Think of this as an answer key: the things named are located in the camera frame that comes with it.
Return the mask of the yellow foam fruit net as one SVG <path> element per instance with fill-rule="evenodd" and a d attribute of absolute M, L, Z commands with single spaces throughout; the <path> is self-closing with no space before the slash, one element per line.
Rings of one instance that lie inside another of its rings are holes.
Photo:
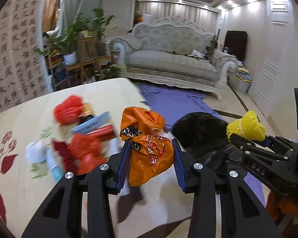
<path fill-rule="evenodd" d="M 226 131 L 229 140 L 232 134 L 237 134 L 251 141 L 264 141 L 266 137 L 266 129 L 259 122 L 257 114 L 253 110 L 249 110 L 241 119 L 229 123 Z"/>

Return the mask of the small light blue tube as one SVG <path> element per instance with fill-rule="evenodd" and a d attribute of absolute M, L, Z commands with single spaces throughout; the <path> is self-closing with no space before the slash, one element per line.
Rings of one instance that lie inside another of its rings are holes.
<path fill-rule="evenodd" d="M 45 155 L 47 167 L 52 175 L 54 182 L 57 183 L 64 175 L 63 169 L 59 165 L 57 159 L 54 157 L 54 153 L 51 149 L 47 149 Z"/>

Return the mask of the white tissue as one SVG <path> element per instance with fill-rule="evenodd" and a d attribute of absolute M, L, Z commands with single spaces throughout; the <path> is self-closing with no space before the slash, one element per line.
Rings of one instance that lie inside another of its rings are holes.
<path fill-rule="evenodd" d="M 46 160 L 46 151 L 44 142 L 31 142 L 25 147 L 25 157 L 30 164 L 42 163 Z"/>

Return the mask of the red plastic bag ball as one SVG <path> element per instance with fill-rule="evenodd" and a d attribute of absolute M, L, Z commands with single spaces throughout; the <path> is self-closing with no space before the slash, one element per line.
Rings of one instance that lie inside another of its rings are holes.
<path fill-rule="evenodd" d="M 88 174 L 96 167 L 107 163 L 102 155 L 102 145 L 94 135 L 75 134 L 68 145 L 71 156 L 78 165 L 77 175 Z"/>

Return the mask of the dark red wrapper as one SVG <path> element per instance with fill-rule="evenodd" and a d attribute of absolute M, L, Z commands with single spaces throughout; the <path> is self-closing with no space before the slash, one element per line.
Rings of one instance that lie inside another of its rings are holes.
<path fill-rule="evenodd" d="M 68 150 L 68 146 L 64 141 L 56 141 L 52 140 L 53 148 L 58 154 L 62 157 L 63 167 L 66 172 L 73 172 L 72 170 L 72 161 L 70 157 L 70 152 Z"/>

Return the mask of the blue white paper packet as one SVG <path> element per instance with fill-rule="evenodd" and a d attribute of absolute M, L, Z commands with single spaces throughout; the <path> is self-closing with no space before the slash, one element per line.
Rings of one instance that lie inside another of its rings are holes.
<path fill-rule="evenodd" d="M 88 134 L 100 127 L 102 127 L 103 125 L 105 125 L 106 123 L 108 123 L 110 121 L 110 113 L 109 111 L 104 112 L 96 117 L 93 117 L 89 120 L 87 120 L 86 122 L 71 128 L 71 132 L 73 134 Z"/>

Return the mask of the red glitter canister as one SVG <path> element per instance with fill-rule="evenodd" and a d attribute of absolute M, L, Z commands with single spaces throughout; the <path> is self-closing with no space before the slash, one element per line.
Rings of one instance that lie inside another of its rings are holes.
<path fill-rule="evenodd" d="M 105 141 L 116 137 L 113 125 L 107 125 L 107 126 L 98 128 L 88 133 L 87 136 L 90 136 L 95 139 L 99 139 L 100 141 Z"/>

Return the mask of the orange printed plastic bag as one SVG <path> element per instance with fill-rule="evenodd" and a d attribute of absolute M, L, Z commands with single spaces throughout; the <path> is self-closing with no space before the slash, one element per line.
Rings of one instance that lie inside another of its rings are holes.
<path fill-rule="evenodd" d="M 125 108 L 119 136 L 132 143 L 130 186 L 143 185 L 173 165 L 172 138 L 165 132 L 165 119 L 160 114 L 142 107 Z"/>

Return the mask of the red foam fruit net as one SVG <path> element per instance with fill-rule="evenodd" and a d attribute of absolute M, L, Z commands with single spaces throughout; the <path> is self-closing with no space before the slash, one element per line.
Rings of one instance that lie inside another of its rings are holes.
<path fill-rule="evenodd" d="M 82 115 L 82 109 L 82 97 L 71 95 L 54 108 L 53 116 L 60 125 L 68 125 L 78 121 L 79 117 Z"/>

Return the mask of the gold label small bottle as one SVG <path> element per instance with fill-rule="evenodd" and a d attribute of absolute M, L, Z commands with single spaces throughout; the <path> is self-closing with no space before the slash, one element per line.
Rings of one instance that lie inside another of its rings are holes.
<path fill-rule="evenodd" d="M 89 102 L 83 103 L 81 123 L 89 121 L 94 117 L 92 106 Z"/>

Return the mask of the white sachet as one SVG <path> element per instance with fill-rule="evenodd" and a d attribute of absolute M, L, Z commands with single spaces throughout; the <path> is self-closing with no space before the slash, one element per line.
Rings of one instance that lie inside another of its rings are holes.
<path fill-rule="evenodd" d="M 124 146 L 118 147 L 118 139 L 112 139 L 109 142 L 109 160 L 108 165 L 112 170 L 112 176 L 107 181 L 109 194 L 118 195 L 124 187 L 126 177 L 130 170 L 130 158 L 132 152 L 132 142 L 126 140 Z"/>

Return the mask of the black lined trash bin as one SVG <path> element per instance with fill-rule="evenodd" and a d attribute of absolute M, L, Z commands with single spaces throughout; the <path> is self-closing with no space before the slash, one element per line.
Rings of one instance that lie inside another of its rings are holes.
<path fill-rule="evenodd" d="M 180 118 L 171 132 L 195 161 L 218 174 L 236 171 L 243 178 L 242 152 L 227 138 L 228 123 L 208 113 L 193 112 Z"/>

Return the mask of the purple cloth on floor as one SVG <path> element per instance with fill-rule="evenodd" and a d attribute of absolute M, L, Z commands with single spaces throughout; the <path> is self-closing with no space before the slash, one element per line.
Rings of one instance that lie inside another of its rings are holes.
<path fill-rule="evenodd" d="M 239 119 L 239 116 L 219 112 L 211 109 L 204 103 L 204 96 L 198 92 L 181 91 L 178 89 L 163 88 L 154 85 L 140 85 L 142 96 L 146 99 L 151 109 L 162 115 L 165 119 L 166 129 L 171 132 L 172 126 L 183 116 L 193 112 L 203 112 L 218 117 L 224 121 L 228 117 L 230 121 Z M 262 204 L 265 204 L 262 183 L 251 173 L 243 178 Z"/>

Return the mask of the grey ornate sofa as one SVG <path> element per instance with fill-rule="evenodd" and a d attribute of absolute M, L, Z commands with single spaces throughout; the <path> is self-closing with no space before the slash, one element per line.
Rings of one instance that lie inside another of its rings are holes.
<path fill-rule="evenodd" d="M 110 51 L 122 77 L 201 90 L 221 99 L 238 60 L 216 49 L 216 42 L 214 33 L 173 17 L 136 24 L 131 34 L 111 40 Z"/>

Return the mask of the tall green potted plant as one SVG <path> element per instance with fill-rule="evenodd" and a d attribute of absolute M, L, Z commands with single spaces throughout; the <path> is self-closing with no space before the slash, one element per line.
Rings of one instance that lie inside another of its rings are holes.
<path fill-rule="evenodd" d="M 96 51 L 99 57 L 106 56 L 106 43 L 104 41 L 105 32 L 107 27 L 110 25 L 111 21 L 114 19 L 114 15 L 109 15 L 108 17 L 104 14 L 103 8 L 92 9 L 94 13 L 94 18 L 92 19 L 92 27 L 96 41 Z"/>

